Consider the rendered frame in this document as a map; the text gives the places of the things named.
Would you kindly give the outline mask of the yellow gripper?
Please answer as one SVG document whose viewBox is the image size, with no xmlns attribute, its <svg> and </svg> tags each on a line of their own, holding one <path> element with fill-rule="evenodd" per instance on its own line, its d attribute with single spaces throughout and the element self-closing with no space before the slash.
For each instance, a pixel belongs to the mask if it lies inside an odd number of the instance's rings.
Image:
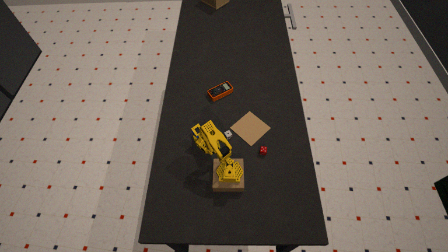
<svg viewBox="0 0 448 252">
<path fill-rule="evenodd" d="M 200 125 L 197 124 L 194 127 L 192 127 L 191 129 L 192 129 L 193 133 L 195 134 L 195 135 L 193 135 L 195 144 L 200 148 L 200 145 L 204 142 L 204 140 L 199 135 L 200 134 Z M 195 137 L 195 136 L 198 136 L 199 138 L 197 139 L 197 137 Z"/>
</svg>

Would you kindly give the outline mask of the peach flat mat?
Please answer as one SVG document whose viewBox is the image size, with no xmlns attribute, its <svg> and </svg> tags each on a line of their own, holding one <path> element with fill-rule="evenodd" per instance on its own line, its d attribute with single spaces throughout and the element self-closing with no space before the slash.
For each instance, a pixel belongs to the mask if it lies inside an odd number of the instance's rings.
<svg viewBox="0 0 448 252">
<path fill-rule="evenodd" d="M 249 111 L 230 129 L 250 146 L 253 146 L 271 128 Z"/>
</svg>

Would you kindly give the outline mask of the red die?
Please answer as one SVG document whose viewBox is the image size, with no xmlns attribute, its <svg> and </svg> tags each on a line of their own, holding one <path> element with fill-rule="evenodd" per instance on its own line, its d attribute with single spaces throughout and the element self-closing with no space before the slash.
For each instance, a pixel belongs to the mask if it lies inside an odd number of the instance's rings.
<svg viewBox="0 0 448 252">
<path fill-rule="evenodd" d="M 260 155 L 266 155 L 267 154 L 267 147 L 261 146 L 260 147 Z"/>
</svg>

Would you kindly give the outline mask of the orange digital multimeter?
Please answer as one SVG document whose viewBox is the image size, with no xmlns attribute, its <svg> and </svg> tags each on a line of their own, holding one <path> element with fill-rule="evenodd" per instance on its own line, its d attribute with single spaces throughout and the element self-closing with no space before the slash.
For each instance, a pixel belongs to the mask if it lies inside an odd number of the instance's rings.
<svg viewBox="0 0 448 252">
<path fill-rule="evenodd" d="M 233 92 L 233 86 L 228 81 L 223 82 L 220 85 L 207 90 L 207 94 L 213 102 L 232 92 Z"/>
</svg>

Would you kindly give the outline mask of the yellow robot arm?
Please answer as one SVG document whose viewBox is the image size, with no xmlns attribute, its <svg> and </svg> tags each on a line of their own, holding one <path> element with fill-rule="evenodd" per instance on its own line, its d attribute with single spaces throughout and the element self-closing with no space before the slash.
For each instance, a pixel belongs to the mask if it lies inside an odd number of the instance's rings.
<svg viewBox="0 0 448 252">
<path fill-rule="evenodd" d="M 216 170 L 219 177 L 219 182 L 223 182 L 223 177 L 232 177 L 236 178 L 236 183 L 240 183 L 240 178 L 243 175 L 243 169 L 238 162 L 234 163 L 234 160 L 230 158 L 232 154 L 232 146 L 220 130 L 218 130 L 213 122 L 209 120 L 200 127 L 199 135 L 204 140 L 204 142 L 199 146 L 201 150 L 210 155 L 216 153 L 219 161 L 221 162 Z M 219 141 L 225 145 L 221 150 L 219 150 L 221 148 Z"/>
</svg>

